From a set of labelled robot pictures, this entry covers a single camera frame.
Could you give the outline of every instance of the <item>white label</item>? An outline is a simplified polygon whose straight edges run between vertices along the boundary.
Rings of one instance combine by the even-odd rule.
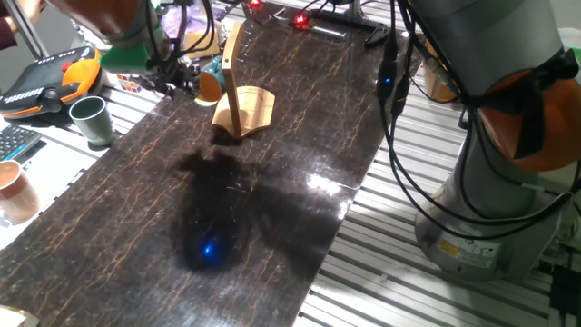
[[[438,248],[458,261],[481,268],[489,268],[497,256],[500,243],[475,241],[443,233]]]

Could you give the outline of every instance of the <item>wooden stand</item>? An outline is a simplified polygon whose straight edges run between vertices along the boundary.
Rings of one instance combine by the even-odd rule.
[[[248,134],[271,125],[274,94],[260,87],[236,87],[234,56],[238,54],[241,23],[234,24],[222,56],[222,73],[226,80],[226,94],[222,96],[212,124],[225,129],[233,138],[242,139]]]

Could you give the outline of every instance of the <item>orange robot part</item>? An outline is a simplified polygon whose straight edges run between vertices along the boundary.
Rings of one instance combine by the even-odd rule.
[[[115,36],[131,24],[138,0],[48,0],[97,35]]]
[[[511,76],[493,91],[514,83],[527,73]],[[545,138],[541,151],[514,159],[523,115],[512,116],[481,108],[487,134],[497,149],[516,167],[529,172],[546,172],[566,167],[581,159],[581,88],[575,80],[558,80],[542,91]]]

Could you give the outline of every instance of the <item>green cup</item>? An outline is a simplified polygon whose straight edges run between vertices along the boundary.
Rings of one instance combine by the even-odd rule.
[[[115,139],[113,120],[102,98],[87,96],[77,101],[71,106],[69,116],[92,144],[104,146]]]

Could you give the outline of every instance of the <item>gray cylinder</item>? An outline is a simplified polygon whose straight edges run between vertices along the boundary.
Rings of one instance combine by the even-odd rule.
[[[540,66],[561,48],[548,0],[409,0],[469,95]]]

